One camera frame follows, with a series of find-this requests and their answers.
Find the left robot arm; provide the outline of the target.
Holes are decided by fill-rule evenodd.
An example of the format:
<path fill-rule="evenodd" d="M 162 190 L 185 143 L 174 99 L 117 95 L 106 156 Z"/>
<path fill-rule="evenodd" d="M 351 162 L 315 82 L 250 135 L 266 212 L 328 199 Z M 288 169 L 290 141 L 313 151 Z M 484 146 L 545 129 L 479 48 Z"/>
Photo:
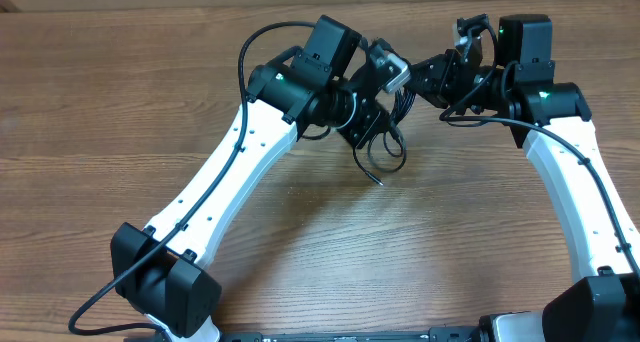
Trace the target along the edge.
<path fill-rule="evenodd" d="M 238 113 L 181 193 L 143 228 L 123 224 L 111 243 L 117 292 L 164 341 L 216 341 L 220 285 L 209 275 L 224 234 L 269 169 L 312 125 L 361 149 L 392 124 L 377 102 L 410 76 L 383 41 L 320 17 L 304 46 L 241 73 Z"/>

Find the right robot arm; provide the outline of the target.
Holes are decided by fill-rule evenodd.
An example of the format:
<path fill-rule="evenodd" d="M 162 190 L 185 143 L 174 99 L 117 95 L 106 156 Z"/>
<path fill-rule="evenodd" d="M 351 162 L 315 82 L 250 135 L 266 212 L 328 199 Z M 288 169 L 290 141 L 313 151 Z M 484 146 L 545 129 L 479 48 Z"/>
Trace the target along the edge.
<path fill-rule="evenodd" d="M 570 288 L 538 312 L 483 316 L 475 341 L 635 341 L 639 231 L 597 144 L 580 88 L 554 79 L 544 14 L 459 19 L 455 45 L 414 64 L 407 88 L 456 127 L 507 126 L 541 177 L 564 233 Z"/>

